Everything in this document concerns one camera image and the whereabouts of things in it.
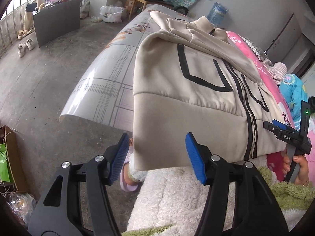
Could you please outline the person's right hand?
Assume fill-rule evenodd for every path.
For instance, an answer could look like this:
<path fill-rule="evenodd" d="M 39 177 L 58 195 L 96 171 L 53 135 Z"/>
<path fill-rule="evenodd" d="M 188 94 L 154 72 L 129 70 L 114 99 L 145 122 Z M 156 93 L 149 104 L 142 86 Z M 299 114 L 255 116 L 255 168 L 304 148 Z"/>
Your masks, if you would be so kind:
<path fill-rule="evenodd" d="M 287 182 L 308 186 L 309 166 L 305 156 L 288 156 L 287 148 L 283 151 L 283 174 Z"/>

